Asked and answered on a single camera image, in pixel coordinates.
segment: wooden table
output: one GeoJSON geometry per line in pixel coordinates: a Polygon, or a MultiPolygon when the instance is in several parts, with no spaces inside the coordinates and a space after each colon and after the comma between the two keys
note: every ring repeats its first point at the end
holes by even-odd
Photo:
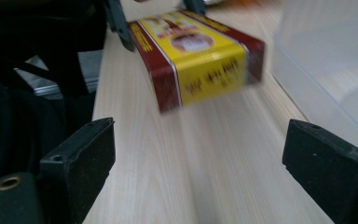
{"type": "MultiPolygon", "coordinates": [[[[122,4],[131,21],[177,2],[122,4]]],[[[85,223],[332,223],[282,165],[288,121],[304,118],[270,71],[281,14],[282,0],[208,9],[268,44],[264,80],[165,115],[138,53],[107,34],[94,118],[116,121],[117,158],[85,223]]]]}

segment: clear plastic container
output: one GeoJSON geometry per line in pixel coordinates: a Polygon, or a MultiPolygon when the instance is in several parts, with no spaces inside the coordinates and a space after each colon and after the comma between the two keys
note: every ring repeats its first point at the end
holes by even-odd
{"type": "Polygon", "coordinates": [[[307,119],[358,147],[358,1],[285,0],[272,73],[307,119]]]}

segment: box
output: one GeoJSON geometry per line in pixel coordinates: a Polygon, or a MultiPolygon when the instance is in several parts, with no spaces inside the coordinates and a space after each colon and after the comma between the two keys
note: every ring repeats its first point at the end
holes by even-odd
{"type": "Polygon", "coordinates": [[[188,10],[130,22],[160,112],[261,80],[265,44],[188,10]]]}
{"type": "Polygon", "coordinates": [[[358,1],[287,0],[272,74],[307,119],[358,147],[358,1]]]}

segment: screw hole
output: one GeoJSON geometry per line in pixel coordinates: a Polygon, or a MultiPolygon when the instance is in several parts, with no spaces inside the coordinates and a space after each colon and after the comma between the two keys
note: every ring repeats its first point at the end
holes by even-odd
{"type": "Polygon", "coordinates": [[[0,191],[14,189],[20,184],[20,182],[21,182],[21,177],[17,175],[8,177],[0,182],[0,191]]]}
{"type": "Polygon", "coordinates": [[[62,156],[60,156],[60,155],[53,156],[53,157],[51,157],[51,159],[54,161],[62,161],[62,156]]]}

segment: red and yellow box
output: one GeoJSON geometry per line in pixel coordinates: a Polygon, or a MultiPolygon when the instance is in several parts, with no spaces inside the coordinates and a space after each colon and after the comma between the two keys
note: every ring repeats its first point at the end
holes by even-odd
{"type": "Polygon", "coordinates": [[[188,10],[130,22],[160,112],[261,80],[265,44],[188,10]]]}

